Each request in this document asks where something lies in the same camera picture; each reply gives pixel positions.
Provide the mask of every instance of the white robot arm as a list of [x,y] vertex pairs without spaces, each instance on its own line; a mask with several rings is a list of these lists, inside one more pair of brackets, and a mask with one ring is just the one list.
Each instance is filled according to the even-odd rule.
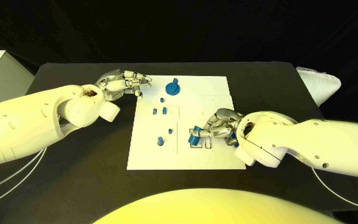
[[103,75],[94,85],[68,85],[0,103],[0,163],[58,142],[98,117],[113,121],[120,108],[108,101],[123,94],[142,98],[152,78],[124,70]]
[[244,116],[218,109],[204,130],[192,135],[224,138],[227,145],[238,145],[235,156],[248,166],[259,161],[276,168],[289,153],[315,169],[358,176],[357,123],[328,120],[298,123],[276,112]]

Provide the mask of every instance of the white paper sheet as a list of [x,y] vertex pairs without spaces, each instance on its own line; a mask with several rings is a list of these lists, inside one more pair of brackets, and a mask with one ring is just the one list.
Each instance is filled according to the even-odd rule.
[[[137,100],[127,170],[246,169],[235,148],[222,139],[201,138],[196,147],[188,143],[194,126],[204,127],[220,108],[234,109],[227,77],[150,77],[152,88],[142,88],[143,99]],[[181,86],[176,96],[165,89],[173,78]],[[159,137],[163,146],[157,145]]]

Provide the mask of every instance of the small blue piece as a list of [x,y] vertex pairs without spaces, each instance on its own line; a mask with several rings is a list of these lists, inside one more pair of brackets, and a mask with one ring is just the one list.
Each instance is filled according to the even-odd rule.
[[165,144],[163,138],[159,137],[159,146],[162,146]]
[[[198,126],[195,126],[192,130],[194,130],[194,131],[201,131],[201,130],[204,130],[204,129],[199,128]],[[191,135],[188,142],[189,142],[192,145],[198,145],[198,143],[199,143],[199,137]]]
[[181,92],[181,87],[178,84],[178,79],[173,79],[173,82],[166,85],[166,93],[170,96],[175,96]]

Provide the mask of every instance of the cable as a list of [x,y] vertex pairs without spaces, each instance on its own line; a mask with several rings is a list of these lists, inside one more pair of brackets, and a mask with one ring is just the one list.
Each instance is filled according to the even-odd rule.
[[325,185],[325,183],[322,182],[322,180],[321,180],[321,178],[319,178],[319,176],[318,176],[318,174],[316,174],[316,171],[315,171],[315,169],[312,168],[312,170],[313,170],[313,173],[315,173],[315,175],[316,175],[316,177],[318,177],[318,179],[319,179],[319,182],[323,184],[323,186],[326,187],[326,189],[344,200],[344,201],[347,201],[347,202],[349,202],[352,205],[355,205],[357,207],[358,207],[358,204],[357,203],[354,203],[354,202],[351,202],[351,201],[348,201],[344,197],[341,197],[331,189],[329,189],[329,187]]
[[30,162],[0,182],[0,184],[3,184],[10,178],[13,178],[23,170],[25,168],[32,164],[32,162],[35,161],[35,159],[39,157],[41,153],[43,152],[45,149],[42,149],[38,153],[38,155],[33,157],[33,159],[30,160]]
[[25,179],[29,177],[29,175],[32,174],[32,172],[33,172],[33,170],[35,170],[35,168],[38,167],[38,165],[39,165],[39,162],[41,162],[41,159],[42,159],[42,157],[43,157],[43,155],[45,155],[45,151],[46,151],[46,149],[48,148],[45,148],[43,149],[43,152],[42,152],[42,155],[41,155],[41,158],[39,158],[39,161],[38,161],[38,163],[36,163],[36,165],[35,165],[35,167],[32,168],[32,170],[30,170],[30,172],[29,172],[29,174],[26,175],[26,177],[22,179],[22,181],[13,186],[13,188],[0,196],[0,199],[17,188],[17,186],[22,184],[22,182],[25,181]]

